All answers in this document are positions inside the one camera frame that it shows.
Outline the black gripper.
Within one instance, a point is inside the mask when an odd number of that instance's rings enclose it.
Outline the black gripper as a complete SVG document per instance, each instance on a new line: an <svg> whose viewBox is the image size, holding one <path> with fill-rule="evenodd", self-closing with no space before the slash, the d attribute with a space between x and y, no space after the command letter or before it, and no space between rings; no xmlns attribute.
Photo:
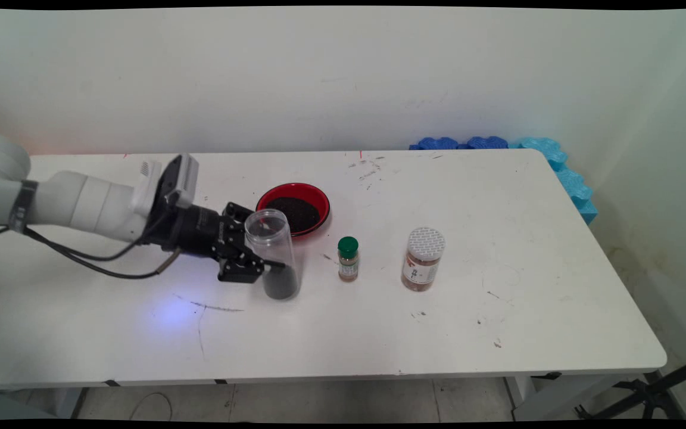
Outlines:
<svg viewBox="0 0 686 429"><path fill-rule="evenodd" d="M245 245L242 233L254 213L236 203L228 203L221 213L201 206L182 209L156 204L145 227L144 244L210 257L219 262L220 282L253 284L267 267L280 271L287 267L286 263L256 255Z"/></svg>

